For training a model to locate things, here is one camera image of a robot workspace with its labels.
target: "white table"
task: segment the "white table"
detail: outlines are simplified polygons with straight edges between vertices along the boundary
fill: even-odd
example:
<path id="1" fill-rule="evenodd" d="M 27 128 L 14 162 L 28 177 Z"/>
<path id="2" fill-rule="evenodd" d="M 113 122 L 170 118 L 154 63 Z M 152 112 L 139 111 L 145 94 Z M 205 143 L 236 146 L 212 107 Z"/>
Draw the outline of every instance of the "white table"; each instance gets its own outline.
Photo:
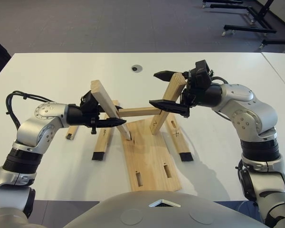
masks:
<path id="1" fill-rule="evenodd" d="M 262 54 L 285 83 L 285 54 L 268 52 Z"/>
<path id="2" fill-rule="evenodd" d="M 60 103 L 77 103 L 100 79 L 112 99 L 124 108 L 150 106 L 161 99 L 167 83 L 153 73 L 184 71 L 206 59 L 216 76 L 250 87 L 257 97 L 271 104 L 279 115 L 276 126 L 280 152 L 285 158 L 285 84 L 259 53 L 44 53 L 15 54 L 0 73 L 0 166 L 16 136 L 16 128 L 5 115 L 5 98 L 13 90 L 43 95 Z M 131 66 L 143 66 L 141 73 Z M 22 123 L 33 115 L 38 102 L 14 98 L 13 108 Z M 127 118 L 128 121 L 141 117 Z M 182 192 L 209 200 L 244 200 L 235 166 L 242 153 L 233 126 L 209 108 L 191 109 L 189 119 L 177 116 L 183 127 L 194 162 L 181 162 L 168 141 L 175 160 Z M 162 128 L 168 138 L 165 127 Z M 97 136 L 81 126 L 73 141 L 67 129 L 55 136 L 43 156 L 33 187 L 37 200 L 105 200 L 130 191 L 120 134 L 114 136 L 105 161 L 91 161 Z"/>

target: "floor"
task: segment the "floor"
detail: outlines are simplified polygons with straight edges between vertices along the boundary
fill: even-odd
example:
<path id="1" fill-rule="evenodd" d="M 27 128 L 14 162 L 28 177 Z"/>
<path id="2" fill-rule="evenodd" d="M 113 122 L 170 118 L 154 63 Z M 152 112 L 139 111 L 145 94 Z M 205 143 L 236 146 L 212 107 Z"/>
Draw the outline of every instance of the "floor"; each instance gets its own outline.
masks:
<path id="1" fill-rule="evenodd" d="M 252 0 L 249 5 L 260 7 Z M 263 34 L 247 26 L 242 9 L 202 8 L 202 0 L 0 0 L 0 43 L 21 52 L 259 52 Z M 285 39 L 285 26 L 268 38 Z M 264 51 L 282 52 L 283 45 Z"/>

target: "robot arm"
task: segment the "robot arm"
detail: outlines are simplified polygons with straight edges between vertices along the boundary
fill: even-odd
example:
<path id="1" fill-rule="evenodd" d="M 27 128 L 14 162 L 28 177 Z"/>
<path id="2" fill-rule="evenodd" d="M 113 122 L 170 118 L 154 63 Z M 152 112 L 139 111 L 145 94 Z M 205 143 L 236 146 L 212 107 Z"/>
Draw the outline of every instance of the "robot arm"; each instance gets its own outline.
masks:
<path id="1" fill-rule="evenodd" d="M 170 81 L 173 74 L 163 71 L 154 76 Z M 259 101 L 249 88 L 230 85 L 223 78 L 213 77 L 205 60 L 197 62 L 196 68 L 184 72 L 183 76 L 188 81 L 180 104 L 167 100 L 150 103 L 184 117 L 189 117 L 190 108 L 197 105 L 211 107 L 218 114 L 226 115 L 237 131 L 243 150 L 236 168 L 245 197 L 259 205 L 265 225 L 285 227 L 285 172 L 277 143 L 275 110 Z M 213 83 L 215 79 L 224 84 Z"/>
<path id="2" fill-rule="evenodd" d="M 97 127 L 125 123 L 125 120 L 117 118 L 99 120 L 100 112 L 104 111 L 90 91 L 82 97 L 80 106 L 55 102 L 39 105 L 34 116 L 19 127 L 17 139 L 0 167 L 0 209 L 18 209 L 30 216 L 35 191 L 29 186 L 35 180 L 43 154 L 60 128 L 85 125 L 91 127 L 92 134 L 95 134 Z"/>

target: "metal stand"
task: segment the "metal stand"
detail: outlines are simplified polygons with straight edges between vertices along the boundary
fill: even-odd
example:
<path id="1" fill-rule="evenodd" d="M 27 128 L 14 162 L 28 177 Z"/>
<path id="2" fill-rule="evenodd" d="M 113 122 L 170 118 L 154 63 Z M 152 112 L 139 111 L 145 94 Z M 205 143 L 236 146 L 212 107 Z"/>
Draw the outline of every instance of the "metal stand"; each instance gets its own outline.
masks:
<path id="1" fill-rule="evenodd" d="M 243 4 L 240 0 L 203 0 L 203 8 L 206 7 L 206 2 L 225 3 L 225 4 Z"/>
<path id="2" fill-rule="evenodd" d="M 285 44 L 285 39 L 263 39 L 259 48 L 262 49 L 268 44 Z"/>
<path id="3" fill-rule="evenodd" d="M 262 32 L 266 36 L 267 33 L 276 33 L 276 30 L 264 19 L 264 16 L 269 11 L 269 6 L 274 0 L 268 0 L 262 9 L 257 12 L 251 6 L 234 6 L 234 5 L 222 5 L 222 4 L 211 4 L 211 8 L 225 8 L 225 9 L 242 9 L 247 10 L 247 15 L 251 14 L 253 19 L 250 21 L 250 25 L 253 25 L 256 21 L 262 26 L 262 28 L 257 27 L 246 27 L 246 26 L 236 26 L 236 25 L 225 25 L 222 36 L 225 36 L 226 31 L 232 30 L 233 33 L 235 30 L 247 31 L 247 32 Z"/>

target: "wooden plank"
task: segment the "wooden plank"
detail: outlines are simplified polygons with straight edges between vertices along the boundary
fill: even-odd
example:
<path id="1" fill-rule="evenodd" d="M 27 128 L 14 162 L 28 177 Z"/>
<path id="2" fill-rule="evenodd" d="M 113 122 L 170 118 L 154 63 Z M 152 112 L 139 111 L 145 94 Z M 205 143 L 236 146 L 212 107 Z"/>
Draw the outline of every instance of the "wooden plank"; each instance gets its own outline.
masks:
<path id="1" fill-rule="evenodd" d="M 120 118 L 116 107 L 99 80 L 91 82 L 91 93 L 109 117 Z M 117 126 L 117 129 L 127 140 L 131 140 L 130 132 L 125 124 Z"/>
<path id="2" fill-rule="evenodd" d="M 181 95 L 181 92 L 184 89 L 185 85 L 186 85 L 186 80 L 181 73 L 173 74 L 169 82 L 169 85 L 166 89 L 166 92 L 163 96 L 163 99 L 176 101 L 178 97 Z M 161 111 L 160 114 L 155 115 L 153 117 L 151 125 L 150 125 L 152 134 L 158 133 L 163 123 L 165 122 L 165 119 L 167 118 L 168 114 L 169 113 L 165 111 Z"/>
<path id="3" fill-rule="evenodd" d="M 141 116 L 141 115 L 157 115 L 161 113 L 161 110 L 155 107 L 146 108 L 123 108 L 118 110 L 120 117 L 128 116 Z"/>
<path id="4" fill-rule="evenodd" d="M 112 102 L 114 105 L 119 105 L 119 102 L 117 100 L 114 100 Z M 109 116 L 108 114 L 105 114 L 104 119 L 107 118 L 109 118 Z M 112 136 L 112 131 L 112 127 L 103 127 L 99 130 L 92 160 L 102 161 L 104 159 L 104 155 Z"/>
<path id="5" fill-rule="evenodd" d="M 151 118 L 127 123 L 132 140 L 122 138 L 132 191 L 181 189 L 162 134 L 152 135 Z"/>
<path id="6" fill-rule="evenodd" d="M 176 151 L 180 155 L 180 159 L 183 162 L 193 161 L 192 154 L 190 153 L 181 128 L 175 119 L 175 115 L 173 113 L 170 113 L 167 116 L 165 123 L 167 130 L 170 133 L 170 137 L 173 140 Z"/>
<path id="7" fill-rule="evenodd" d="M 78 130 L 78 126 L 70 126 L 66 133 L 66 139 L 73 140 Z"/>

